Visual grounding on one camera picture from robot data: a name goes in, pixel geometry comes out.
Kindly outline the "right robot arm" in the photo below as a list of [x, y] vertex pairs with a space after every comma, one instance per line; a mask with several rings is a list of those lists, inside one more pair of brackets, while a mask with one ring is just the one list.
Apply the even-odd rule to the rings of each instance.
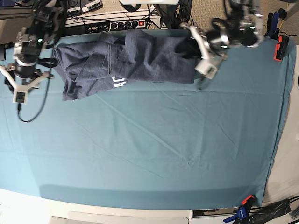
[[16, 77], [34, 80], [39, 77], [37, 65], [52, 69], [57, 66], [57, 59], [39, 57], [44, 49], [52, 49], [60, 39], [67, 19], [67, 1], [36, 0], [31, 12], [32, 22], [18, 33], [14, 44], [12, 68], [5, 68], [9, 76], [4, 84], [14, 91]]

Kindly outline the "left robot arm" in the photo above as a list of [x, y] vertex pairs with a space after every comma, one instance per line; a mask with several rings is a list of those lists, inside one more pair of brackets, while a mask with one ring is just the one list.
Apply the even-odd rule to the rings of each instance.
[[198, 58], [201, 62], [206, 58], [219, 66], [226, 60], [229, 48], [244, 46], [254, 48], [263, 40], [263, 15], [258, 0], [224, 0], [222, 2], [225, 18], [212, 18], [211, 29], [202, 30], [194, 25], [181, 23], [184, 29], [193, 30], [203, 39], [203, 47], [199, 47], [194, 35], [183, 40], [175, 52], [183, 58]]

